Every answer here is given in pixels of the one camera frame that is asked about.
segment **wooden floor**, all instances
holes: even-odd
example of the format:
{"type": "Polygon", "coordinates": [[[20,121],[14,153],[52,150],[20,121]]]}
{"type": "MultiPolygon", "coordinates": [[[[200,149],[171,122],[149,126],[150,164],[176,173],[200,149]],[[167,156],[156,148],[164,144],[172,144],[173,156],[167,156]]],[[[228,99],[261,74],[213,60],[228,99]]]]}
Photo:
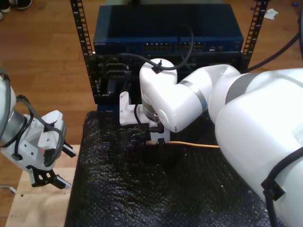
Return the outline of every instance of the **wooden floor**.
{"type": "MultiPolygon", "coordinates": [[[[104,2],[84,0],[91,40],[98,6],[104,2]]],[[[225,2],[232,4],[246,38],[253,14],[250,7],[255,2],[225,2]]],[[[275,20],[264,20],[250,65],[275,53],[298,32],[298,17],[290,2],[270,1],[268,9],[274,8],[279,14],[275,20]]],[[[96,110],[96,105],[68,0],[35,0],[26,11],[12,10],[6,14],[0,22],[0,67],[8,72],[16,94],[26,95],[39,114],[61,111],[68,128],[67,142],[80,144],[86,113],[96,110]]],[[[297,42],[259,70],[299,67],[303,67],[303,61],[297,42]]],[[[27,112],[22,104],[17,109],[27,112]]],[[[20,175],[21,171],[0,154],[0,185],[17,187],[20,175]]],[[[0,189],[0,227],[5,226],[13,197],[8,189],[0,189]]]]}

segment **yellow cable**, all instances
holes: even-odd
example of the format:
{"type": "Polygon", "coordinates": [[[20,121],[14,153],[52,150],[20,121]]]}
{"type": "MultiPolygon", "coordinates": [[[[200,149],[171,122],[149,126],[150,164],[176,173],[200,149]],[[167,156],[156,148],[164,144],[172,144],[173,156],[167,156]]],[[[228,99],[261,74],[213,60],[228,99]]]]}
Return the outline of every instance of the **yellow cable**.
{"type": "Polygon", "coordinates": [[[168,142],[170,144],[183,144],[183,145],[189,145],[194,147],[202,147],[202,148],[220,148],[218,145],[207,145],[207,144],[196,144],[196,143],[187,143],[182,141],[170,141],[168,142]]]}

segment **table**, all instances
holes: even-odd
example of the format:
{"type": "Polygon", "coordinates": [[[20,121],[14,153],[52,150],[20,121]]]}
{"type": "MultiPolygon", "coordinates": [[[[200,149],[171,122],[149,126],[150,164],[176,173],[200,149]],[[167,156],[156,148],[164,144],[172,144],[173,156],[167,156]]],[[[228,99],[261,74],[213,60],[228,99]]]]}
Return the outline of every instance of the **table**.
{"type": "MultiPolygon", "coordinates": [[[[80,145],[72,145],[79,153],[80,145]]],[[[65,153],[56,161],[54,171],[72,183],[78,156],[65,153]]],[[[23,171],[6,227],[63,227],[71,195],[71,188],[60,190],[49,184],[33,188],[29,174],[23,171]]]]}

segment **black bubble wrap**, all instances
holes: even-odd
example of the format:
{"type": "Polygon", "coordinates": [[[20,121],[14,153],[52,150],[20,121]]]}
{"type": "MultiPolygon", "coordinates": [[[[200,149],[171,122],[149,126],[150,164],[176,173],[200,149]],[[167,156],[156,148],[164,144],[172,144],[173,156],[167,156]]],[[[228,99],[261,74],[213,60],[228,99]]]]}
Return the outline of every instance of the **black bubble wrap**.
{"type": "MultiPolygon", "coordinates": [[[[219,149],[161,152],[141,143],[145,134],[113,113],[87,115],[65,227],[270,226],[265,204],[219,149]]],[[[172,139],[216,143],[207,117],[172,139]]]]}

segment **blue network switch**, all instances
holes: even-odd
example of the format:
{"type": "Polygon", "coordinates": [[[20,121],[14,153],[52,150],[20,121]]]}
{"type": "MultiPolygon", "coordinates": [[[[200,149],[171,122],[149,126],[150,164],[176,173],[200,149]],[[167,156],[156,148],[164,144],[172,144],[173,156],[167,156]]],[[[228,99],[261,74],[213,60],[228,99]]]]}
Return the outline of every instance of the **blue network switch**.
{"type": "Polygon", "coordinates": [[[186,53],[189,32],[194,52],[240,52],[243,36],[229,4],[101,6],[94,38],[97,55],[186,53]]]}

